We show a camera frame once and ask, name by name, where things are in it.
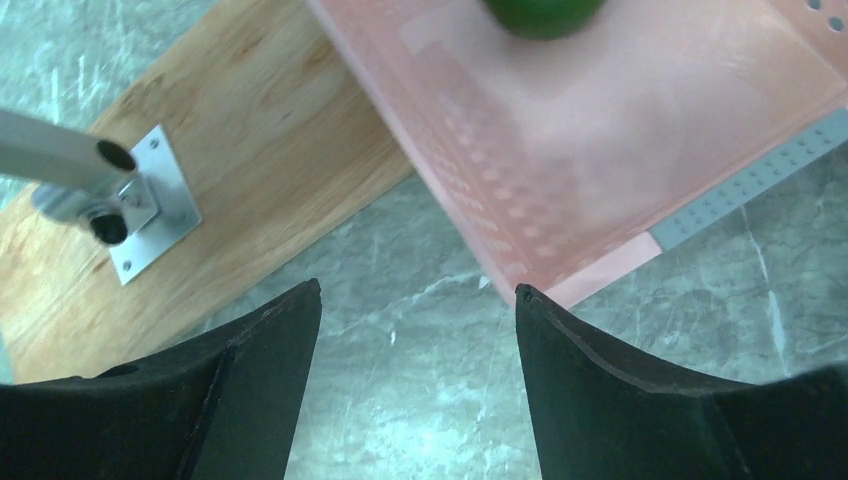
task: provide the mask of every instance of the basket hole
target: basket hole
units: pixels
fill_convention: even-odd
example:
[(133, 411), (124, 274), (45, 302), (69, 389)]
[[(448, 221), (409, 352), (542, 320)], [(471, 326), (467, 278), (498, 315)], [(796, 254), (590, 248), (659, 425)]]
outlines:
[(839, 17), (830, 17), (827, 23), (834, 32), (841, 32), (842, 30), (845, 30), (845, 22), (843, 22)]

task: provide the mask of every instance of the gray plastic strip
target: gray plastic strip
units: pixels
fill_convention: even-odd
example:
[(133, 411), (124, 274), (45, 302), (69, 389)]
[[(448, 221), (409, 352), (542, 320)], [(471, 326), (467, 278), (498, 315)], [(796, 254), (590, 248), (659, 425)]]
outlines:
[(848, 110), (839, 109), (657, 223), (650, 232), (664, 250), (674, 248), (846, 140)]

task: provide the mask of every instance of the metal mounting plate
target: metal mounting plate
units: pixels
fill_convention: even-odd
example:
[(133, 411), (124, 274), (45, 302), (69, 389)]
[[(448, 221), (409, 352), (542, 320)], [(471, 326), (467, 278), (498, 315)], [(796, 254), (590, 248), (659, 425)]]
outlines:
[(201, 216), (165, 130), (157, 125), (132, 149), (159, 212), (109, 254), (126, 285), (200, 224)]

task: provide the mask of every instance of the pink plastic basket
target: pink plastic basket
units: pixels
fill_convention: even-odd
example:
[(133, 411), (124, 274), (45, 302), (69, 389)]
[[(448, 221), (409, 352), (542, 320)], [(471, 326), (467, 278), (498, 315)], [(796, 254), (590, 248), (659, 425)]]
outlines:
[(545, 43), (480, 0), (309, 1), (509, 301), (570, 307), (848, 138), (845, 0), (608, 0)]

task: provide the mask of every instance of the metal bracket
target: metal bracket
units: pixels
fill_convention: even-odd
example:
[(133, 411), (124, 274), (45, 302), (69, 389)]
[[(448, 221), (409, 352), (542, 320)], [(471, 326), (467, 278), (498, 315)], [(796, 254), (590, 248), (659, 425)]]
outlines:
[(161, 125), (132, 149), (139, 177), (117, 194), (130, 235), (109, 249), (126, 285), (201, 222), (177, 158)]

